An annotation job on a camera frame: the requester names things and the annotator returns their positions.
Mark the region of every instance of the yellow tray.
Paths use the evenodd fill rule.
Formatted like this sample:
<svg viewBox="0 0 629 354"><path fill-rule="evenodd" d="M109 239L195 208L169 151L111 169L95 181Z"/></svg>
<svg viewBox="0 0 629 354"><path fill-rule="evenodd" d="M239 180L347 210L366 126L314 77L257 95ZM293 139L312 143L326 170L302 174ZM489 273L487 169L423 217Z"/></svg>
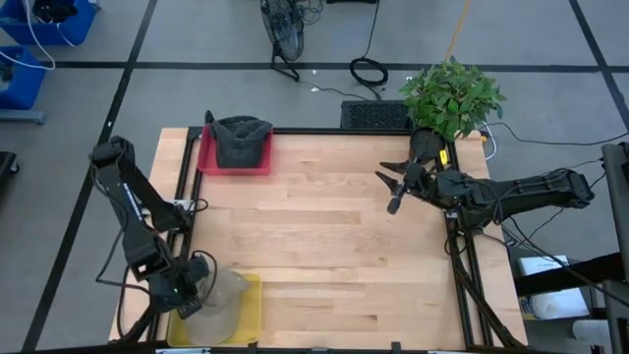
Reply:
<svg viewBox="0 0 629 354"><path fill-rule="evenodd" d="M240 318L234 334L220 344L249 344L259 339L262 327L262 282L257 274L241 274L250 286L241 295ZM171 347L204 346L207 343L192 343L188 339L186 326L177 314L170 312L166 341Z"/></svg>

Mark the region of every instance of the fan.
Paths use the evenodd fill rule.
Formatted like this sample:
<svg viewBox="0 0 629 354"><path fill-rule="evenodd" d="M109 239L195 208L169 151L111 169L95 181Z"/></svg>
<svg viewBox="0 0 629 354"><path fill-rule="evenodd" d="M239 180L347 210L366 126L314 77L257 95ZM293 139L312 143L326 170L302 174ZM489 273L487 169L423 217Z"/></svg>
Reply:
<svg viewBox="0 0 629 354"><path fill-rule="evenodd" d="M304 51L304 22L295 0L260 0L262 19L273 44L271 69L299 80L299 74L289 62L297 60ZM291 73L279 69L275 65L275 57L280 57Z"/></svg>

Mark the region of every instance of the wooden table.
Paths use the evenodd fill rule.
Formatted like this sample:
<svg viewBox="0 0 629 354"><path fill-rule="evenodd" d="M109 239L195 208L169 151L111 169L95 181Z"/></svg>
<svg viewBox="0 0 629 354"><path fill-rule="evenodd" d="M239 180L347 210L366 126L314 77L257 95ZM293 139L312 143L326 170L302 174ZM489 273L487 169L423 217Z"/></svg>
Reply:
<svg viewBox="0 0 629 354"><path fill-rule="evenodd" d="M162 130L149 180L163 198L175 194L186 135ZM388 190L373 173L380 161L405 160L408 140L276 135L270 176L203 176L200 197L210 208L197 216L191 249L261 276L259 347L465 347L442 211L407 197L397 215L388 214ZM462 171L487 177L478 134L456 147ZM494 225L486 233L502 238ZM487 238L475 243L487 301L526 343L506 250ZM468 303L481 344L478 312ZM124 328L146 304L142 293L128 291ZM160 323L164 338L167 320Z"/></svg>

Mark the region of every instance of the blue container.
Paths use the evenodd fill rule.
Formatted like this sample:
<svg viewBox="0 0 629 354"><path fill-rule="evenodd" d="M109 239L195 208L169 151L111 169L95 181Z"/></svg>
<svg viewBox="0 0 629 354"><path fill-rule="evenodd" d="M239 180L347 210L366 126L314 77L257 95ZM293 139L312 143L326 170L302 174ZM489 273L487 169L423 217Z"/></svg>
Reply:
<svg viewBox="0 0 629 354"><path fill-rule="evenodd" d="M0 51L23 63L41 66L37 59L30 55L26 47L6 46L0 47ZM0 108L30 109L37 98L46 71L15 64L2 56L0 56L0 61L15 66L9 87L0 90Z"/></svg>
<svg viewBox="0 0 629 354"><path fill-rule="evenodd" d="M0 21L4 29L19 44L36 44L27 23L27 13L24 10L24 0L7 0L0 8ZM89 27L94 20L95 10L87 0L60 0L72 3L74 1L78 13L69 17L65 22L57 24L40 24L30 13L30 22L41 45L68 45L64 36L74 45L84 42Z"/></svg>

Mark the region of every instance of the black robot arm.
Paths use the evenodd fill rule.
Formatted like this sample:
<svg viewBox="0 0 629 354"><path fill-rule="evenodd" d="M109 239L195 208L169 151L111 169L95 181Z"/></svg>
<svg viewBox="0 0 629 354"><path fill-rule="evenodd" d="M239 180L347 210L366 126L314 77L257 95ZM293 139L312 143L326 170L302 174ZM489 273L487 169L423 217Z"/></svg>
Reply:
<svg viewBox="0 0 629 354"><path fill-rule="evenodd" d="M594 194L586 178L570 169L557 169L540 176L496 182L476 179L454 170L432 173L418 162L381 162L385 168L404 174L403 183L376 172L393 196L388 211L395 213L405 194L457 214L458 227L471 231L500 223L505 218L540 207L583 208Z"/></svg>
<svg viewBox="0 0 629 354"><path fill-rule="evenodd" d="M164 202L135 165L134 147L114 137L89 156L94 184L110 200L123 230L123 250L136 281L146 280L149 306L122 340L137 341L156 314L177 309L182 319L201 308L197 282L209 275L203 257L174 257L159 233L190 232L181 206ZM150 211L151 224L142 209Z"/></svg>

